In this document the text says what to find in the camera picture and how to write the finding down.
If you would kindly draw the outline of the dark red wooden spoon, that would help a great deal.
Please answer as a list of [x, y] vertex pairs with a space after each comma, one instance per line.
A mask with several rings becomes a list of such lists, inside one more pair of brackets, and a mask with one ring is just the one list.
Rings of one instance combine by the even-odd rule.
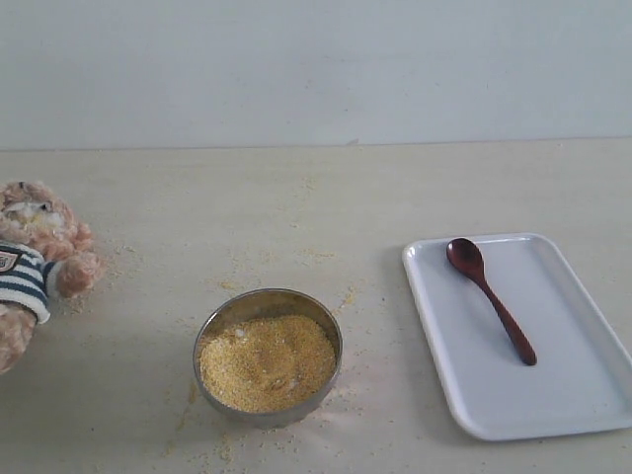
[[521, 362], [527, 366], [535, 366], [537, 355], [533, 346], [513, 315], [487, 282], [485, 262], [478, 246], [469, 239], [455, 238], [447, 243], [445, 254], [450, 264], [459, 273], [473, 281], [487, 296]]

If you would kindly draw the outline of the yellow millet grains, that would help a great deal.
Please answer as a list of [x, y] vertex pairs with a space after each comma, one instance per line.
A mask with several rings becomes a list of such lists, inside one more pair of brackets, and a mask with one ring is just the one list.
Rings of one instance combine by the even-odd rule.
[[306, 401], [336, 365], [325, 331], [304, 315], [234, 324], [204, 343], [199, 356], [206, 390], [247, 413], [278, 412]]

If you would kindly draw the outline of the teddy bear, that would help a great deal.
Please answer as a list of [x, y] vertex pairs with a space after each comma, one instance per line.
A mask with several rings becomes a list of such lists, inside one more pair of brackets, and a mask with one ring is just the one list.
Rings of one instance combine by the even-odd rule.
[[89, 225], [40, 182], [1, 186], [1, 372], [25, 354], [51, 300], [87, 293], [105, 272]]

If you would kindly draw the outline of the white rectangular plastic tray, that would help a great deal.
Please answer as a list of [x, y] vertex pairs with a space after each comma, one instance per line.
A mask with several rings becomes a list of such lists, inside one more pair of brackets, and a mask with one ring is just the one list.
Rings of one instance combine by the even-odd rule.
[[492, 304], [448, 261], [446, 238], [407, 245], [402, 261], [449, 411], [488, 441], [631, 425], [631, 357], [548, 238], [478, 235], [486, 277], [533, 345], [523, 364]]

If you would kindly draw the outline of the steel bowl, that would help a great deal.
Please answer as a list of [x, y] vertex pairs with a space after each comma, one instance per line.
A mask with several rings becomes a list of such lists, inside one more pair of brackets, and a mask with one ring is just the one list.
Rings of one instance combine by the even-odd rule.
[[[214, 398], [202, 384], [199, 356], [204, 343], [234, 324], [283, 315], [304, 315], [325, 331], [334, 346], [337, 365], [326, 384], [306, 401], [271, 413], [247, 413], [232, 409]], [[287, 288], [261, 288], [240, 294], [214, 311], [201, 326], [193, 349], [193, 367], [200, 393], [208, 403], [227, 418], [262, 430], [277, 429], [297, 423], [318, 408], [332, 390], [341, 371], [343, 338], [332, 312], [314, 297]]]

